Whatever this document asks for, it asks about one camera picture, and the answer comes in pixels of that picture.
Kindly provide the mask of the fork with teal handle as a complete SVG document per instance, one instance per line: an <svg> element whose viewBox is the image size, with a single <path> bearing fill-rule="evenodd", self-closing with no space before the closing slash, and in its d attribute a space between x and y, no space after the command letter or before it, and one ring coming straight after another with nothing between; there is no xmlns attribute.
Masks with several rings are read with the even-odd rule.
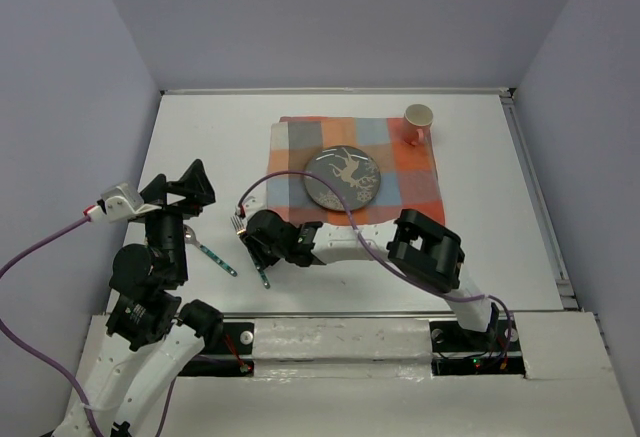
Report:
<svg viewBox="0 0 640 437"><path fill-rule="evenodd" d="M266 272L262 266L262 264L260 263L258 257L256 256L255 252L253 251L252 247L249 244L248 241L248 237L247 237L247 230L245 227L245 224L243 222L243 220L236 214L233 214L231 216L231 223L232 226L234 227L234 231L236 233L236 235L238 236L239 240L241 241L241 243L244 245L244 247L247 249L247 252L249 254L249 257L253 263L253 266L255 268L255 270L257 271L258 275L260 276L260 279L262 281L262 285L265 289L270 289L271 288L271 284L270 281L266 275Z"/></svg>

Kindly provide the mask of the dark round deer plate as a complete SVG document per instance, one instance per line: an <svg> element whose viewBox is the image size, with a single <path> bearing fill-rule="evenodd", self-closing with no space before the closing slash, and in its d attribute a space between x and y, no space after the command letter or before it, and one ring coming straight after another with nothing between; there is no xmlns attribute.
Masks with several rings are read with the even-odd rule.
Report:
<svg viewBox="0 0 640 437"><path fill-rule="evenodd" d="M309 160L304 171L329 182L351 211L368 206L381 186L381 172L375 160L364 150L348 145L319 151ZM344 211L337 194L322 182L305 176L303 183L314 203L326 210Z"/></svg>

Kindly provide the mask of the orange grey checkered cloth napkin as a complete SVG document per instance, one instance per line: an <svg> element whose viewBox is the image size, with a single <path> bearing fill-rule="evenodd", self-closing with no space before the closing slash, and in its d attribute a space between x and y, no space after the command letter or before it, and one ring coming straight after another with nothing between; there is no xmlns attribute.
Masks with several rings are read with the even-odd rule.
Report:
<svg viewBox="0 0 640 437"><path fill-rule="evenodd" d="M293 173L267 182L266 206L294 224L347 225L333 192L295 174L326 151L329 156L319 165L349 202L357 224L393 220L403 209L444 224L430 132L425 130L420 143L411 145L402 139L403 125L399 117L282 117L271 126L267 171Z"/></svg>

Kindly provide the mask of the red white paper cup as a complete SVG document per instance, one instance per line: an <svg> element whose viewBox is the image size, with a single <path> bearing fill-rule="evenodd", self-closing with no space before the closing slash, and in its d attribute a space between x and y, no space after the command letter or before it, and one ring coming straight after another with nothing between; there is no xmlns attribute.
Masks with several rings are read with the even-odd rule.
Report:
<svg viewBox="0 0 640 437"><path fill-rule="evenodd" d="M412 146L424 143L433 120L434 114L430 107L423 104L408 106L404 111L401 126L402 140Z"/></svg>

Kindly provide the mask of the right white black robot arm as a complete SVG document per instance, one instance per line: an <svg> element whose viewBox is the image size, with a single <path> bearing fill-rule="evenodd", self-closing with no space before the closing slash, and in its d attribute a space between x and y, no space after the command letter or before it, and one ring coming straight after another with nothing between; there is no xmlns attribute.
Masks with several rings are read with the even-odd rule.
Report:
<svg viewBox="0 0 640 437"><path fill-rule="evenodd" d="M404 209L395 219L358 228L322 222L296 226L266 209L240 223L240 240L260 270L279 261L301 268L375 261L447 302L468 347L488 349L496 339L499 310L464 268L461 238L417 210Z"/></svg>

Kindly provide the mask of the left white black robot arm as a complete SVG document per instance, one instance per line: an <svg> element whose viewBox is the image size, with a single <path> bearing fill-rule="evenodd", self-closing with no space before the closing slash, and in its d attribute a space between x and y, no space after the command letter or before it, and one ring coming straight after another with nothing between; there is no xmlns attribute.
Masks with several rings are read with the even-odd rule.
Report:
<svg viewBox="0 0 640 437"><path fill-rule="evenodd" d="M133 435L184 366L219 345L222 313L200 300L183 304L174 294L188 280L184 222L214 201L196 159L176 181L159 174L142 191L118 184L86 210L90 220L142 223L145 240L113 259L109 287L118 299L106 335L78 402L54 435Z"/></svg>

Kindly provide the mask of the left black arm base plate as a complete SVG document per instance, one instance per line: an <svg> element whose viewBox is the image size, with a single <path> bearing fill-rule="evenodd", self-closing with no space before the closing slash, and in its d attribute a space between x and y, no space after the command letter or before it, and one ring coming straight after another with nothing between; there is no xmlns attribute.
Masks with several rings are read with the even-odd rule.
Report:
<svg viewBox="0 0 640 437"><path fill-rule="evenodd" d="M245 378L254 375L255 325L250 321L226 321L220 339L192 358L180 377Z"/></svg>

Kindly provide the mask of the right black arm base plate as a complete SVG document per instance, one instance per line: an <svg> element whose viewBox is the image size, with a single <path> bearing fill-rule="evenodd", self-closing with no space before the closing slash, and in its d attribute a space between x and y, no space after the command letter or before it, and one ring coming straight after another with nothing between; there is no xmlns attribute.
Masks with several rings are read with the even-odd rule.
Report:
<svg viewBox="0 0 640 437"><path fill-rule="evenodd" d="M497 340L492 343L472 342L453 320L432 321L430 331L431 370L436 377L526 374L515 323L508 347L505 320L499 321Z"/></svg>

